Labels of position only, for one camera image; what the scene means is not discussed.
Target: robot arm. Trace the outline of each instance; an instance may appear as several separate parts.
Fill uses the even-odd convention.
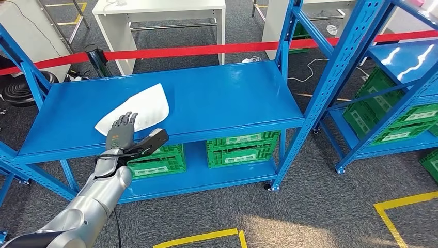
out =
[[[96,168],[75,199],[49,223],[32,234],[18,236],[3,248],[89,248],[92,247],[123,191],[132,181],[126,162],[152,154],[169,137],[155,129],[134,144],[136,113],[116,120],[108,132],[107,151],[98,156]]]

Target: white cloth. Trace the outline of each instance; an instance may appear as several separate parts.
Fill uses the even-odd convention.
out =
[[[105,115],[96,124],[95,129],[107,136],[114,121],[129,111],[138,113],[134,123],[135,132],[151,127],[166,119],[169,115],[169,104],[167,103],[163,86],[156,84],[131,96],[122,105]]]

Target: red barrier tape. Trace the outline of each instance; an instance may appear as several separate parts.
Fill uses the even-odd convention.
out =
[[[437,37],[438,31],[419,31],[402,34],[383,34],[378,35],[374,42],[389,42],[409,39],[431,38]],[[330,45],[335,46],[338,38],[328,38]],[[155,48],[142,49],[133,51],[114,51],[104,52],[108,60],[114,59],[133,59],[133,58],[160,58],[160,57],[178,57],[191,55],[207,55],[217,53],[240,53],[253,52],[277,49],[278,42],[257,42],[257,43],[240,43],[240,44],[226,44],[226,45],[205,45],[205,46],[185,46],[180,48]],[[317,48],[318,45],[312,39],[294,40],[291,48]],[[55,67],[61,65],[75,64],[88,61],[85,52],[75,53],[59,58],[52,58],[44,61],[36,62],[38,69]],[[0,75],[8,75],[18,73],[20,70],[17,67],[11,67],[0,70]]]

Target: white table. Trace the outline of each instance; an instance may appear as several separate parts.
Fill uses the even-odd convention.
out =
[[[137,50],[130,22],[216,18],[217,44],[225,44],[225,0],[126,0],[127,4],[108,5],[99,0],[93,14],[111,51]],[[225,55],[219,54],[224,64]],[[135,59],[116,60],[122,75],[131,75]]]
[[[263,29],[262,42],[278,41],[280,39],[281,27],[283,25],[286,9],[289,0],[271,0],[268,4],[266,22]],[[304,12],[315,12],[321,10],[342,9],[345,12],[342,24],[338,27],[336,37],[342,33],[343,27],[351,15],[351,11],[356,5],[355,0],[304,0],[302,10]],[[269,59],[274,59],[277,50],[266,50]]]
[[[32,20],[43,33],[24,18],[13,3],[0,2],[0,22],[32,62],[70,54],[35,0],[12,1],[20,7],[23,15]],[[44,71],[53,73],[62,82],[69,69],[70,65],[63,65],[45,68]]]

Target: gray carpet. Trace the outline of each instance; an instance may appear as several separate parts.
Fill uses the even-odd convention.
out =
[[[85,10],[91,30],[87,32],[85,27],[80,28],[74,43],[77,51],[90,43],[107,49],[91,15],[94,3],[89,2]],[[226,42],[260,41],[263,23],[259,17],[250,17],[251,1],[226,0],[226,4]],[[52,14],[57,14],[60,22],[71,21],[62,19],[64,17],[74,19],[75,15],[71,14],[73,9],[57,11]],[[317,23],[321,30],[325,30],[328,24]],[[215,41],[209,27],[138,33],[135,39],[139,48],[207,45]],[[237,63],[252,56],[266,59],[263,52],[227,54],[226,63]],[[318,49],[290,55],[289,76],[306,78],[310,74],[306,65],[314,58],[324,56]],[[144,59],[136,63],[134,71],[139,73],[215,64],[216,55]],[[311,94],[324,66],[324,62],[315,62],[312,66],[315,76],[305,83],[289,80],[290,90]],[[91,70],[89,63],[73,67],[81,72]],[[113,74],[118,72],[114,63],[110,63],[109,67]],[[368,73],[372,67],[370,61],[364,65]],[[360,72],[355,72],[341,97],[351,98],[355,94],[362,83],[361,76]],[[302,109],[310,99],[301,96],[295,98]],[[8,112],[0,117],[0,140],[19,149],[37,110],[35,107],[10,107],[4,102],[0,102],[1,108],[6,108]],[[334,128],[330,121],[327,124]],[[288,136],[291,137],[292,133],[293,130],[289,130]],[[418,159],[418,152],[365,159],[353,162],[346,174],[338,175],[333,170],[338,158],[324,133],[310,134],[278,192],[267,192],[263,190],[262,183],[254,183],[119,205],[116,212],[122,247],[152,247],[176,238],[229,228],[243,230],[247,245],[251,248],[398,247],[373,204],[437,191],[437,184],[421,167]],[[93,170],[94,160],[82,158],[70,162],[80,186],[83,186]],[[44,163],[41,167],[66,181],[58,162]],[[0,207],[3,216],[0,229],[9,230],[11,236],[34,231],[62,211],[66,204],[67,201],[36,183],[14,183]],[[438,247],[437,209],[438,200],[431,200],[390,209],[387,213],[410,247],[432,248]],[[113,218],[102,230],[95,247],[117,247]],[[230,236],[180,247],[240,245],[236,236]]]

